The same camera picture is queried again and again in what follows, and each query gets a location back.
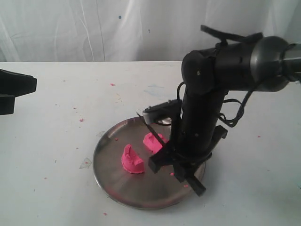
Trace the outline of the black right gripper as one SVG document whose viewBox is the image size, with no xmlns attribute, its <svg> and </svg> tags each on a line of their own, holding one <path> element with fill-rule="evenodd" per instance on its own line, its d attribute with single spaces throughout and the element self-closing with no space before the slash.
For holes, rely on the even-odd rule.
<svg viewBox="0 0 301 226">
<path fill-rule="evenodd" d="M 179 182 L 197 181 L 200 165 L 210 158 L 209 147 L 214 136 L 225 94 L 185 94 L 182 102 L 182 120 L 178 137 L 178 154 L 166 143 L 148 160 L 148 166 L 157 173 L 163 166 L 174 165 Z"/>
</svg>

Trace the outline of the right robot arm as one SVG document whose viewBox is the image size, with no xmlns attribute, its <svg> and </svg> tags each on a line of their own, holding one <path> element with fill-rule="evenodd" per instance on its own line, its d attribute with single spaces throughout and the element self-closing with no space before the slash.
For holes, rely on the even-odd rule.
<svg viewBox="0 0 301 226">
<path fill-rule="evenodd" d="M 217 143 L 235 127 L 255 91 L 277 92 L 301 79 L 301 47 L 262 33 L 241 36 L 202 25 L 217 38 L 213 48 L 188 53 L 181 66 L 183 98 L 143 111 L 145 124 L 170 118 L 169 141 L 149 158 L 158 172 L 171 165 L 179 181 L 201 187 L 196 170 L 212 155 Z"/>
</svg>

